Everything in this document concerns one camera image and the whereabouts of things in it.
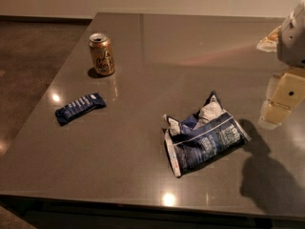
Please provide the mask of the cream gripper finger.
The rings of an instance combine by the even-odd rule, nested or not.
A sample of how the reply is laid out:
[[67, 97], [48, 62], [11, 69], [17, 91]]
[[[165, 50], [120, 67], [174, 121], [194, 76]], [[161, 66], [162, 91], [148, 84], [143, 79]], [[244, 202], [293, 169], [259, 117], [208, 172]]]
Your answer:
[[281, 78], [281, 76], [278, 75], [278, 74], [274, 74], [270, 78], [269, 83], [268, 83], [268, 87], [267, 87], [267, 90], [266, 90], [266, 99], [268, 101], [270, 101], [274, 97], [280, 78]]
[[274, 106], [265, 100], [260, 110], [258, 125], [266, 130], [274, 130], [288, 118], [290, 113], [289, 109]]

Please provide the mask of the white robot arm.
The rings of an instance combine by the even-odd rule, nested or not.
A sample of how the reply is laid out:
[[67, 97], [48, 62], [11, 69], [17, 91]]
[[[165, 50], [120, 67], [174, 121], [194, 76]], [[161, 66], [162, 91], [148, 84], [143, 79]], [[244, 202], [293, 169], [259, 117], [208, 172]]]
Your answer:
[[283, 23], [261, 39], [258, 50], [275, 52], [288, 66], [269, 81], [259, 125], [267, 130], [280, 126], [305, 99], [305, 0], [301, 0]]

